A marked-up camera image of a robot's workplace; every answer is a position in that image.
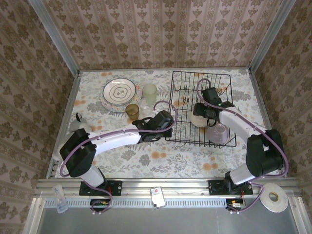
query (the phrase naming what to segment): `amber glass cup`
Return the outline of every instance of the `amber glass cup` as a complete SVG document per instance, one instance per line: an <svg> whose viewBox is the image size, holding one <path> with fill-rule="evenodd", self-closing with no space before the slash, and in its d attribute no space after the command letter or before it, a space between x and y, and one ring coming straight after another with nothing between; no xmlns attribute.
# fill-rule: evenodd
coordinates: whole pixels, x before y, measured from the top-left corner
<svg viewBox="0 0 312 234"><path fill-rule="evenodd" d="M126 113L131 120L137 120L139 115L139 108L136 104L130 104L126 107Z"/></svg>

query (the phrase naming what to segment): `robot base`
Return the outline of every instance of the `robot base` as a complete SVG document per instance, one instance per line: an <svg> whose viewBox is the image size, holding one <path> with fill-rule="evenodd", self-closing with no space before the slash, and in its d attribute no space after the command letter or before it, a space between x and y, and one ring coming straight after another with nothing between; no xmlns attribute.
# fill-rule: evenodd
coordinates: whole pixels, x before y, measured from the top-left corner
<svg viewBox="0 0 312 234"><path fill-rule="evenodd" d="M113 196L121 196L122 181L120 181L120 180L107 180L106 182L97 186L97 188L107 190ZM93 190L93 189L89 188L84 182L81 182L79 195L80 196L107 196L107 194L104 192L101 192L98 190Z"/></svg>
<svg viewBox="0 0 312 234"><path fill-rule="evenodd" d="M208 180L209 195L252 195L253 188L250 183L245 182L239 185L228 187L224 179Z"/></svg>

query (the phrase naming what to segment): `dish rack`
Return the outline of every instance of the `dish rack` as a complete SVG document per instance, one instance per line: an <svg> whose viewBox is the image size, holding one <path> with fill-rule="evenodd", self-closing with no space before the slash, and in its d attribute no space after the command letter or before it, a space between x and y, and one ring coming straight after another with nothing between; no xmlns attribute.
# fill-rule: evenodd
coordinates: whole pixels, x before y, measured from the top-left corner
<svg viewBox="0 0 312 234"><path fill-rule="evenodd" d="M192 112L196 103L201 102L196 93L196 86L199 80L206 78L211 82L211 87L217 89L218 95L222 101L233 103L231 76L228 74L212 74L199 72L173 71L170 89L169 102L172 103L178 112L177 123L173 127L172 137L166 137L165 140L179 142L184 144L209 145L219 148L224 146L236 146L236 134L229 129L228 142L224 145L215 144L206 137L206 129L194 126L189 114ZM203 81L200 90L209 87L207 81Z"/></svg>

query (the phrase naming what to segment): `patterned wallpaper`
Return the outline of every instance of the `patterned wallpaper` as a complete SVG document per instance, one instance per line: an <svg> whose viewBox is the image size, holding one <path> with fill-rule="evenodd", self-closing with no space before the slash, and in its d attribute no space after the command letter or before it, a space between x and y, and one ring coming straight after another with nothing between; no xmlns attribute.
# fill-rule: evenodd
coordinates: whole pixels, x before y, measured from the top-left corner
<svg viewBox="0 0 312 234"><path fill-rule="evenodd" d="M21 233L73 77L26 0L0 0L0 233Z"/></svg>
<svg viewBox="0 0 312 234"><path fill-rule="evenodd" d="M281 0L44 0L81 70L247 67Z"/></svg>
<svg viewBox="0 0 312 234"><path fill-rule="evenodd" d="M312 0L297 0L256 78L312 220Z"/></svg>

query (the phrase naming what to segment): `patterned plate rim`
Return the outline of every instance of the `patterned plate rim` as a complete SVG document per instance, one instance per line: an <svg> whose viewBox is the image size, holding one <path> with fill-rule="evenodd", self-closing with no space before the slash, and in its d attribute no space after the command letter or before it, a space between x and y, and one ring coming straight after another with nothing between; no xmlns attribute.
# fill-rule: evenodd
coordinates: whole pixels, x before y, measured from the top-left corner
<svg viewBox="0 0 312 234"><path fill-rule="evenodd" d="M125 112L126 111L126 106L133 103L133 104L138 104L142 98L142 89L141 86L139 84L137 84L134 80L131 80L135 86L136 86L136 94L134 95L134 97L128 101L127 103L124 104L119 104L119 105L115 105L115 104L111 104L109 102L106 101L106 99L103 96L103 92L101 92L100 95L100 101L102 103L102 105L104 106L105 109L111 111L111 112L115 112L115 113L121 113L121 112Z"/></svg>
<svg viewBox="0 0 312 234"><path fill-rule="evenodd" d="M135 86L135 93L133 94L133 96L131 97L130 100L128 100L128 101L126 101L126 102L124 102L124 103L120 103L120 104L111 103L111 102L109 102L108 100L106 100L106 98L105 98L105 96L104 96L104 90L105 90L106 86L107 86L110 82L112 82L112 81L114 81L114 80L117 80L117 79L112 79L112 80L108 81L108 82L105 84L105 86L104 86L104 88L103 88L103 90L102 90L102 95L103 95L103 98L105 99L105 101L107 101L108 103L110 103L110 104L112 104L112 105L124 105L124 104L126 104L127 102L131 101L131 100L133 99L133 97L137 94L137 87L136 87L136 84L135 84L132 80L126 79L126 80L130 81L130 82Z"/></svg>

